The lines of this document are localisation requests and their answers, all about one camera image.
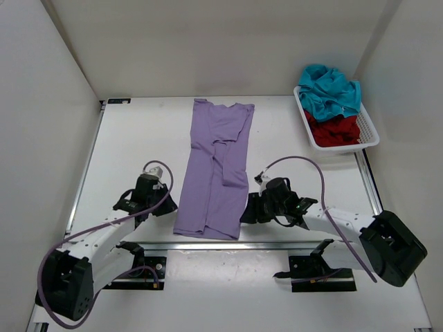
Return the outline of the teal t shirt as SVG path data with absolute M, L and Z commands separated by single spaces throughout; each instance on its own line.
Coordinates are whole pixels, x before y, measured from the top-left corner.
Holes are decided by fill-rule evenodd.
M 303 70 L 298 86 L 303 109 L 317 122 L 360 114 L 360 82 L 348 80 L 337 68 L 321 64 L 309 65 Z

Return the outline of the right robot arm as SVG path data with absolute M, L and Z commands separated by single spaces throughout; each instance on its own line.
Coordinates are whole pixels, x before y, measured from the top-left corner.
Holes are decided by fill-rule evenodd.
M 285 228 L 299 227 L 335 236 L 325 239 L 287 273 L 277 278 L 317 282 L 340 277 L 347 269 L 368 268 L 386 283 L 402 287 L 427 256 L 420 240 L 393 212 L 375 216 L 326 210 L 316 200 L 291 191 L 288 178 L 264 179 L 260 191 L 250 193 L 241 223 L 257 224 L 285 218 Z

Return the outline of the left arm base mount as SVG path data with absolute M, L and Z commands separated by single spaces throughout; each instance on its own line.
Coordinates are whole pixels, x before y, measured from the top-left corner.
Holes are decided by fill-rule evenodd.
M 149 252 L 138 243 L 128 241 L 120 242 L 116 248 L 131 255 L 132 266 L 128 269 L 136 270 L 115 278 L 104 289 L 133 291 L 161 291 L 164 289 L 167 268 L 166 252 L 159 254 Z

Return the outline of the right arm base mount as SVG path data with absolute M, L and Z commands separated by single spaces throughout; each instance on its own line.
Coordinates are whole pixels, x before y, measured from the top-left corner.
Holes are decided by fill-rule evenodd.
M 356 284 L 350 268 L 330 268 L 323 259 L 326 248 L 334 243 L 326 239 L 308 255 L 290 254 L 289 271 L 277 272 L 276 279 L 289 279 L 292 293 L 354 292 Z

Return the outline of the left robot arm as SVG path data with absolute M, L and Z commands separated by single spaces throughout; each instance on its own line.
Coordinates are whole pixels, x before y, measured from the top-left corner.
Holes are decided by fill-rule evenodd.
M 100 225 L 77 233 L 78 242 L 57 245 L 43 259 L 37 275 L 35 303 L 48 312 L 77 322 L 92 309 L 98 293 L 118 277 L 144 270 L 144 250 L 125 237 L 149 216 L 177 210 L 163 170 L 144 171 L 124 192 Z

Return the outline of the purple t shirt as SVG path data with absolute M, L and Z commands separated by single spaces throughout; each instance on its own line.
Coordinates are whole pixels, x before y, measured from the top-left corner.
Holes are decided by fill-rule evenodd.
M 173 233 L 237 240 L 248 198 L 246 159 L 254 104 L 194 100 L 190 155 Z

